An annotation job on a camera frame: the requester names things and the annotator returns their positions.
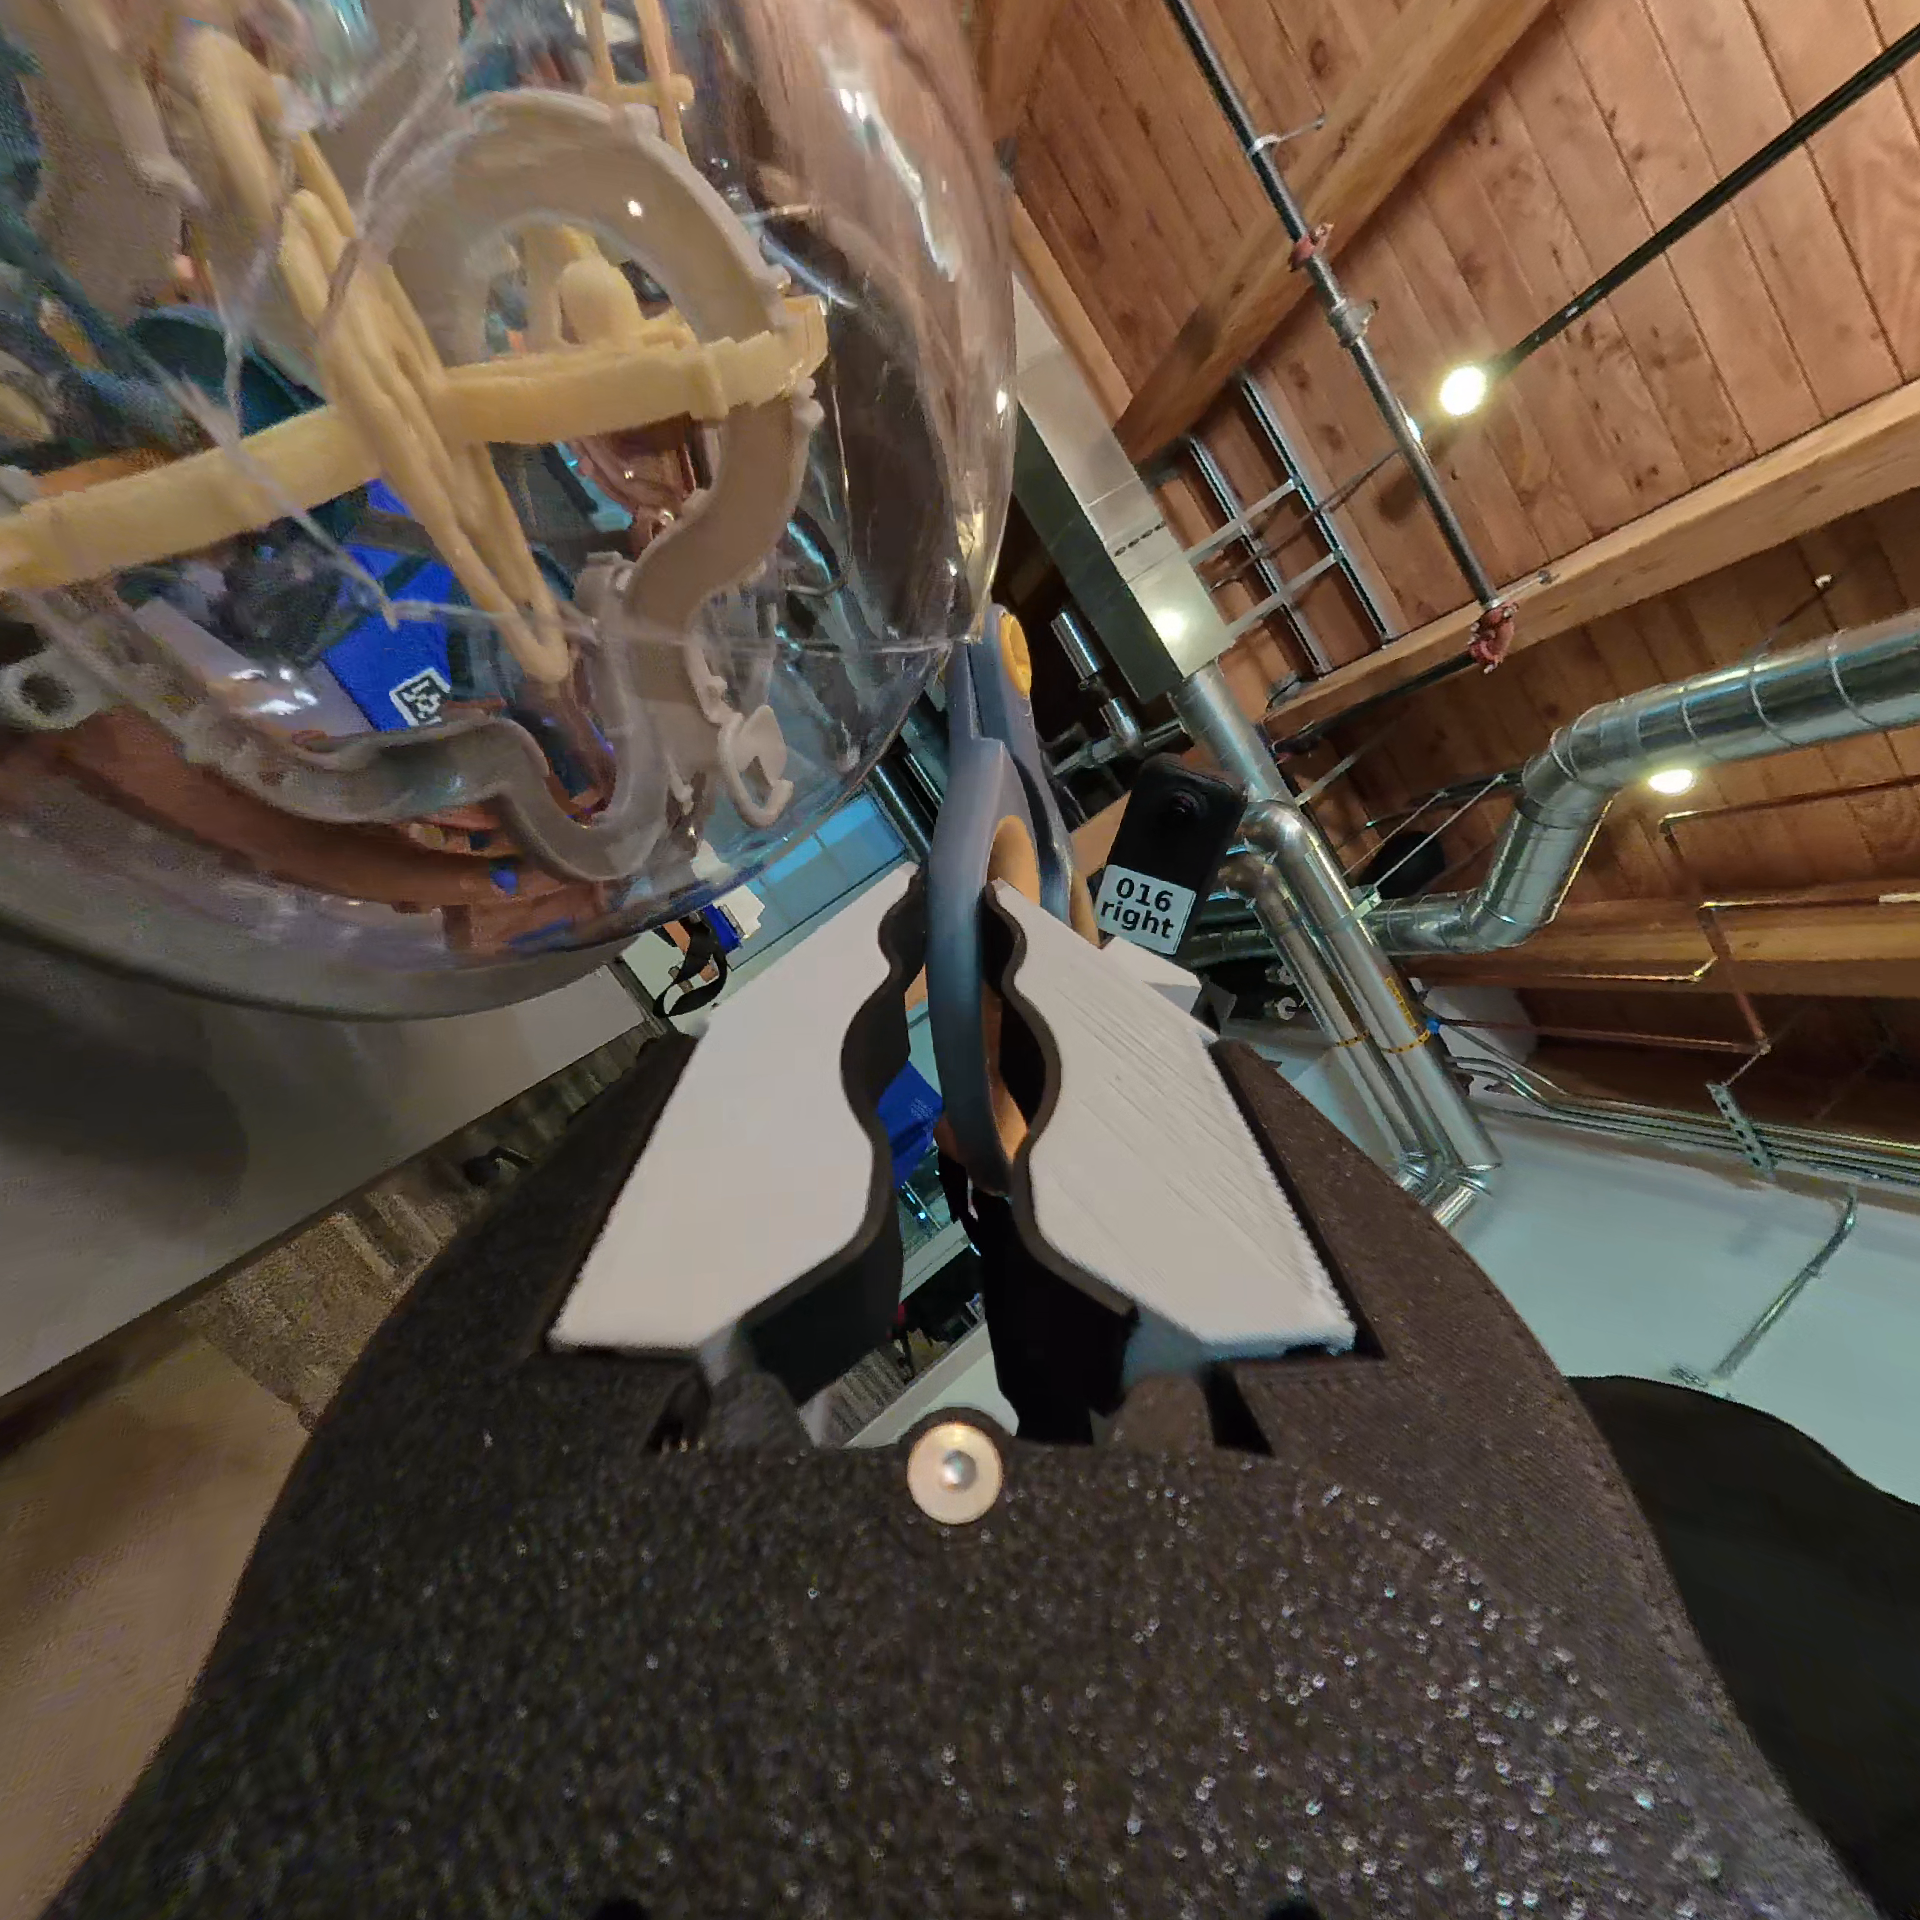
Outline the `grey orange scissors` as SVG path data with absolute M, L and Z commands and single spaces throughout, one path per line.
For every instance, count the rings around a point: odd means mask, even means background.
M 1021 619 L 987 608 L 947 671 L 950 787 L 923 862 L 927 1002 L 950 1155 L 1006 1196 L 1026 1120 L 1002 1076 L 1002 997 L 987 976 L 981 906 L 998 880 L 1096 940 L 1088 884 L 1051 790 Z

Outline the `spiral metal duct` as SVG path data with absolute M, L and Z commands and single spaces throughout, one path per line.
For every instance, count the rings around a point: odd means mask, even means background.
M 1673 766 L 1710 771 L 1915 725 L 1918 613 L 1587 709 L 1527 762 L 1479 886 L 1378 906 L 1393 955 L 1501 954 L 1560 912 L 1608 810 Z

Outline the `black pole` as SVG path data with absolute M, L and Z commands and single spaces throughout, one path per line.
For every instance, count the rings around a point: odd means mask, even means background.
M 1633 294 L 1683 344 L 1839 416 L 1915 375 L 1915 4 L 1566 4 L 1575 101 L 1605 126 L 1579 181 L 1623 216 L 1602 270 L 1491 357 L 1506 384 Z

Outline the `clear plastic maze ball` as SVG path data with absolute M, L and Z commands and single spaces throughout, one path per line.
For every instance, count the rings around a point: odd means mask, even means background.
M 955 4 L 6 2 L 6 943 L 570 982 L 1002 662 Z

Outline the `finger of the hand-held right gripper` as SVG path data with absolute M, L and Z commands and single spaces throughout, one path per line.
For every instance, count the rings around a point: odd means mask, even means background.
M 1216 1039 L 1206 984 L 1193 971 L 1138 943 L 1113 943 L 1112 971 L 1126 979 L 1113 1032 L 1130 1039 Z

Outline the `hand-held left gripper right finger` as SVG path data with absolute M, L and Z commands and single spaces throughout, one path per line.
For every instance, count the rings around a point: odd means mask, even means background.
M 983 915 L 1013 936 L 1002 980 L 1042 1062 L 1015 1221 L 1071 1290 L 1128 1318 L 1121 1375 L 1354 1354 L 1357 1318 L 1216 1039 L 1113 1032 L 1126 984 L 1113 943 L 1090 943 L 1006 880 Z

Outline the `grey metal pipe run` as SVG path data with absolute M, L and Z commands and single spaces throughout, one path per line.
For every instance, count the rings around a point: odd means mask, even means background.
M 1221 666 L 1190 675 L 1171 703 L 1190 739 L 1246 797 L 1221 884 L 1255 910 L 1337 1058 L 1374 1103 L 1397 1151 L 1397 1182 L 1443 1229 L 1454 1229 L 1505 1160 L 1451 1058 L 1366 925 L 1326 837 L 1285 788 Z

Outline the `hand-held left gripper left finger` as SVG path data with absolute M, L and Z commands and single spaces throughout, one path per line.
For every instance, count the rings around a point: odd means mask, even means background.
M 886 872 L 723 999 L 549 1347 L 830 1386 L 893 1333 L 903 1245 L 880 1110 L 907 1068 L 918 868 Z

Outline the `black sprinkler pipe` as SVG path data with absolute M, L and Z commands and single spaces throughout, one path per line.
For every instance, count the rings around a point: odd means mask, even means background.
M 1255 179 L 1261 181 L 1269 206 L 1281 216 L 1281 227 L 1287 237 L 1287 274 L 1313 292 L 1313 300 L 1322 308 L 1337 344 L 1354 362 L 1361 382 L 1373 395 L 1382 421 L 1389 426 L 1394 450 L 1400 453 L 1409 477 L 1419 492 L 1429 517 L 1445 540 L 1457 568 L 1462 571 L 1465 584 L 1473 588 L 1478 618 L 1464 658 L 1482 675 L 1489 675 L 1506 660 L 1517 636 L 1518 613 L 1513 603 L 1502 598 L 1495 589 L 1489 568 L 1450 503 L 1423 428 L 1389 379 L 1376 349 L 1369 342 L 1369 326 L 1376 308 L 1357 302 L 1347 292 L 1333 262 L 1330 227 L 1307 222 L 1306 208 L 1285 181 L 1281 163 L 1274 157 L 1281 148 L 1281 135 L 1258 131 L 1255 117 L 1242 98 L 1242 91 L 1238 88 L 1230 69 L 1197 11 L 1197 4 L 1168 2 L 1168 14 L 1185 38 L 1186 52 L 1202 74 L 1214 102 L 1227 118 L 1242 156 L 1249 160 Z

